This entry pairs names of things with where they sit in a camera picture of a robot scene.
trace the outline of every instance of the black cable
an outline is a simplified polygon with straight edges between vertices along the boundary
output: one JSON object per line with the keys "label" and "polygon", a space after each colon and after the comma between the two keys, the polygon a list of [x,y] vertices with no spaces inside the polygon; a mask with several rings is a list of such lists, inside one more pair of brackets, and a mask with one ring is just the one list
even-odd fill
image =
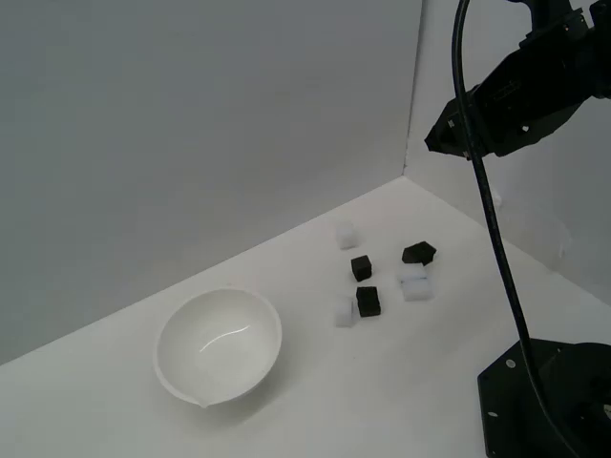
{"label": "black cable", "polygon": [[465,90],[465,80],[462,69],[462,32],[465,26],[465,18],[467,17],[468,7],[469,0],[460,0],[458,9],[456,10],[452,36],[452,76],[456,100],[458,101],[458,114],[460,116],[460,121],[462,123],[467,144],[467,154],[469,155],[469,158],[474,166],[475,178],[477,179],[477,186],[479,187],[479,194],[481,195],[481,202],[484,207],[484,215],[486,217],[486,224],[488,225],[488,232],[490,233],[490,239],[495,251],[496,263],[498,264],[500,276],[503,279],[507,299],[509,300],[509,305],[511,306],[512,313],[514,314],[514,320],[516,321],[517,335],[519,336],[519,344],[522,350],[522,357],[524,358],[528,378],[533,387],[533,391],[537,396],[541,411],[547,419],[550,427],[556,433],[561,442],[566,446],[566,448],[576,458],[579,458],[578,452],[564,436],[562,430],[558,427],[556,420],[549,411],[547,399],[543,391],[542,382],[538,374],[535,358],[533,356],[533,348],[528,332],[528,326],[526,325],[526,320],[524,319],[522,306],[519,303],[516,285],[514,284],[512,271],[509,267],[509,262],[507,261],[507,256],[505,254],[503,239],[500,236],[500,231],[498,229],[495,205],[490,192],[488,177],[486,176],[486,168],[484,167],[484,162],[479,154],[479,145],[476,143],[477,139],[474,135],[473,127],[468,115],[469,101],[467,92]]}

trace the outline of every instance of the white wall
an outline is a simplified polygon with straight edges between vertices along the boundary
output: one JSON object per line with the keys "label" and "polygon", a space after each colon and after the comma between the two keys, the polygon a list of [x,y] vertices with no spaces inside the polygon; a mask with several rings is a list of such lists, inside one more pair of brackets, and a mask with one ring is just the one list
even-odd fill
{"label": "white wall", "polygon": [[[574,1],[584,7],[592,2]],[[470,163],[427,151],[424,137],[453,98],[450,44],[456,2],[425,0],[414,87],[406,175],[483,221]],[[526,6],[474,0],[464,37],[468,88],[483,79],[530,30]],[[589,100],[554,135],[504,158],[486,158],[491,182],[504,199],[504,235],[611,303],[611,103]],[[559,263],[559,245],[572,245]]]}
{"label": "white wall", "polygon": [[0,363],[400,176],[419,21],[420,0],[2,2]]}

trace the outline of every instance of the robotic arm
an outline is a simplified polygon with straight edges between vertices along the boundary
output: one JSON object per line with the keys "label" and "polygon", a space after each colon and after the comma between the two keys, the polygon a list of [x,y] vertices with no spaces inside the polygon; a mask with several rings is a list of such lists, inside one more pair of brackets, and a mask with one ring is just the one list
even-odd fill
{"label": "robotic arm", "polygon": [[[594,28],[570,0],[510,0],[531,10],[533,30],[469,91],[481,155],[506,156],[537,143],[591,96],[611,98],[611,5],[590,6]],[[426,138],[430,151],[466,156],[456,100]]]}
{"label": "robotic arm", "polygon": [[467,92],[462,35],[453,27],[452,100],[426,138],[429,149],[474,166],[484,215],[519,341],[477,378],[490,458],[611,456],[611,345],[531,339],[498,227],[482,157],[506,156],[564,124],[591,96],[611,98],[611,1],[590,7],[594,28],[569,0],[511,0],[531,10],[533,30]]}

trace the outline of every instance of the bowl rim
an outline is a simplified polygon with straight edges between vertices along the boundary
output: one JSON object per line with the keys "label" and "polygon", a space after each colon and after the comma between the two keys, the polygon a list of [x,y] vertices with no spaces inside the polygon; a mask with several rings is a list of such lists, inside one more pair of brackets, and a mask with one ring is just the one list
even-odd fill
{"label": "bowl rim", "polygon": [[278,315],[278,311],[276,310],[276,308],[272,305],[272,303],[265,298],[264,296],[262,296],[260,293],[251,290],[251,289],[247,289],[247,288],[242,288],[242,287],[236,287],[236,286],[223,286],[220,288],[211,288],[211,289],[207,289],[205,291],[202,291],[198,294],[196,294],[195,296],[193,296],[192,298],[190,298],[188,301],[183,302],[182,305],[180,307],[178,307],[169,317],[168,319],[164,322],[163,326],[161,327],[161,329],[159,330],[158,334],[157,334],[157,338],[155,340],[155,349],[153,351],[153,367],[155,369],[155,373],[157,374],[157,377],[159,379],[159,381],[161,382],[161,384],[163,385],[163,387],[173,396],[187,402],[190,404],[195,404],[196,406],[198,406],[200,403],[192,396],[189,396],[185,393],[183,393],[182,391],[180,391],[179,389],[175,388],[166,378],[165,375],[163,375],[163,371],[161,370],[161,367],[159,366],[159,359],[158,359],[158,353],[159,353],[159,344],[161,342],[161,335],[163,334],[163,331],[165,330],[166,326],[168,325],[168,323],[170,322],[170,320],[172,320],[174,318],[174,316],[180,312],[180,310],[187,305],[188,303],[194,301],[195,299],[198,299],[202,296],[206,296],[208,294],[211,293],[215,293],[218,291],[239,291],[241,293],[246,293],[249,294],[250,296],[254,297],[255,299],[259,300],[260,302],[263,303],[263,305],[265,305],[265,307],[267,308],[267,310],[271,313],[271,316],[273,317],[274,323],[276,325],[276,332],[278,334],[278,338],[277,338],[277,344],[276,344],[276,349],[275,349],[275,354],[273,355],[272,358],[270,358],[269,363],[267,364],[267,366],[265,367],[264,370],[261,371],[261,377],[258,380],[254,380],[253,383],[251,384],[251,386],[247,387],[243,392],[232,395],[231,397],[227,398],[227,399],[220,399],[215,401],[214,403],[210,404],[210,406],[214,406],[217,404],[221,404],[221,403],[225,403],[227,401],[231,401],[233,399],[239,398],[242,395],[246,394],[247,392],[249,392],[250,390],[252,390],[255,386],[257,386],[269,373],[269,371],[271,370],[271,368],[273,367],[273,365],[276,363],[276,360],[278,359],[278,355],[280,354],[280,347],[282,346],[282,341],[283,341],[283,328],[282,328],[282,324],[280,322],[280,316]]}

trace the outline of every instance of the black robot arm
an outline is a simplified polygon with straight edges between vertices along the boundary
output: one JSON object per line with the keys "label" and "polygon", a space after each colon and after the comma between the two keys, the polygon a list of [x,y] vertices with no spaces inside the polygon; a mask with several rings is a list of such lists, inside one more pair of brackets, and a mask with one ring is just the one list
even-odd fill
{"label": "black robot arm", "polygon": [[[590,6],[594,28],[569,0],[510,0],[531,10],[533,30],[469,91],[481,155],[506,156],[564,124],[589,97],[611,98],[611,4]],[[456,100],[426,138],[429,150],[466,156]]]}

